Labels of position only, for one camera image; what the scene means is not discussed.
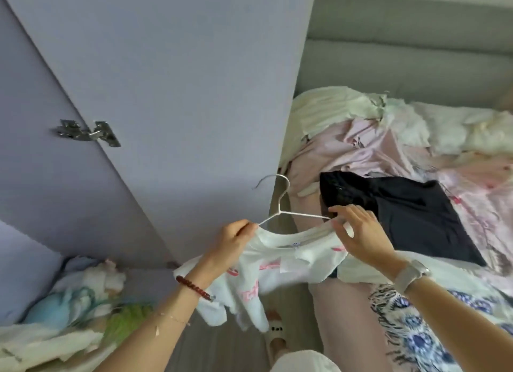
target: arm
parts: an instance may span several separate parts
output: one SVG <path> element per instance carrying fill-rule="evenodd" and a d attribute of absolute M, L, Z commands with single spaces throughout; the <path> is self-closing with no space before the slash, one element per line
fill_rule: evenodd
<path fill-rule="evenodd" d="M 186 278 L 206 289 L 237 261 L 257 227 L 247 220 L 225 226 L 214 249 L 203 255 Z M 195 291 L 179 285 L 95 372 L 164 371 L 199 299 Z"/>
<path fill-rule="evenodd" d="M 339 220 L 332 221 L 343 245 L 357 259 L 392 281 L 408 265 L 395 253 L 372 212 L 354 205 L 335 206 L 330 211 L 345 218 L 353 228 L 355 236 L 351 238 Z M 423 277 L 414 281 L 405 296 L 465 372 L 511 370 L 513 338 L 433 280 Z"/>

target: red beaded bracelet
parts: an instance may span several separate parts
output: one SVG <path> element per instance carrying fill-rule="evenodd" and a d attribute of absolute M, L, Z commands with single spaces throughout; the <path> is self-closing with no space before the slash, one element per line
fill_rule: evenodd
<path fill-rule="evenodd" d="M 194 285 L 190 280 L 187 280 L 183 276 L 177 276 L 176 277 L 176 281 L 178 283 L 183 284 L 186 287 L 189 287 L 191 290 L 196 291 L 198 294 L 200 294 L 201 297 L 205 298 L 209 302 L 213 302 L 214 299 L 215 299 L 213 296 L 210 296 L 210 294 L 208 292 L 203 291 L 201 288 L 199 288 L 198 286 Z"/>

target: smartwatch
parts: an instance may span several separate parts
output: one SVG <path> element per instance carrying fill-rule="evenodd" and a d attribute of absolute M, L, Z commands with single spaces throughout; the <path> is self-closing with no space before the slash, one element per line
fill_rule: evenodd
<path fill-rule="evenodd" d="M 395 278 L 394 286 L 398 293 L 404 295 L 404 292 L 410 284 L 423 276 L 431 276 L 429 268 L 424 266 L 420 261 L 413 260 L 404 268 Z"/>

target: blue flower pattern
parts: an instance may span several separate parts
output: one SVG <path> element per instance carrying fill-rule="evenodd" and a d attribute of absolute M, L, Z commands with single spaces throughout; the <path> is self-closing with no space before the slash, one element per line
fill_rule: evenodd
<path fill-rule="evenodd" d="M 493 315 L 495 306 L 500 303 L 492 296 L 475 297 L 457 290 L 448 291 L 473 309 L 489 315 Z M 392 286 L 375 286 L 369 300 L 385 330 L 390 350 L 388 357 L 393 365 L 401 365 L 401 370 L 409 372 L 462 371 L 419 312 Z M 513 324 L 500 323 L 499 326 L 513 336 Z"/>

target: person's left hand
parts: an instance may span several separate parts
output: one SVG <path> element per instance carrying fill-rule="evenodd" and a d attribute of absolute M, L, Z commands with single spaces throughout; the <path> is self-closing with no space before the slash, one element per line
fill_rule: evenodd
<path fill-rule="evenodd" d="M 206 288 L 237 262 L 244 247 L 254 236 L 258 225 L 240 220 L 224 226 L 216 244 L 205 253 L 187 276 L 198 287 Z"/>

